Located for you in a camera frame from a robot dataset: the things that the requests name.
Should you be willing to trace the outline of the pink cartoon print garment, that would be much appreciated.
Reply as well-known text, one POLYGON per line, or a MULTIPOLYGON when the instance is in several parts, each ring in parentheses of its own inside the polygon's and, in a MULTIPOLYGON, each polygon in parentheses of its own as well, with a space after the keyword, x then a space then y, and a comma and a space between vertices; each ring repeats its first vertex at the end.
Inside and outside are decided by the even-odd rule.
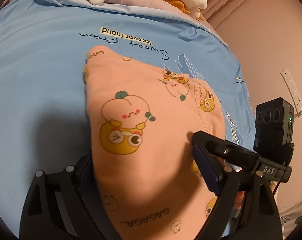
POLYGON ((122 239, 194 239, 216 198, 201 178, 191 137, 225 138, 209 84, 105 46, 84 68, 94 175, 122 239))

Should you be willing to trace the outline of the white power strip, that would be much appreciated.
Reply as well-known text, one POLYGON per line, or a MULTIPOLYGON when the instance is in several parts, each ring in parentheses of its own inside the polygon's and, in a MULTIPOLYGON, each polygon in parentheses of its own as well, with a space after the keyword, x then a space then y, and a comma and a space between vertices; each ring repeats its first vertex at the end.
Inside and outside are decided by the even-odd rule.
POLYGON ((301 118, 302 117, 302 98, 297 89, 297 86, 288 69, 284 69, 282 72, 280 72, 280 74, 289 90, 289 93, 290 93, 291 98, 294 103, 294 107, 296 109, 296 114, 295 114, 294 118, 301 118))

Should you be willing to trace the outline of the blue floral bed sheet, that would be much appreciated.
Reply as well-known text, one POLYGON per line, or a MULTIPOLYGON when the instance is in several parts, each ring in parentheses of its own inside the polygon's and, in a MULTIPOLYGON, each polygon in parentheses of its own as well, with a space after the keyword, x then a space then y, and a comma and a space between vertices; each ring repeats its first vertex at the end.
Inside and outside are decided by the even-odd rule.
POLYGON ((15 0, 0 10, 0 217, 15 236, 34 174, 59 172, 89 150, 83 67, 96 45, 207 81, 227 140, 253 147, 240 63, 209 27, 140 5, 15 0))

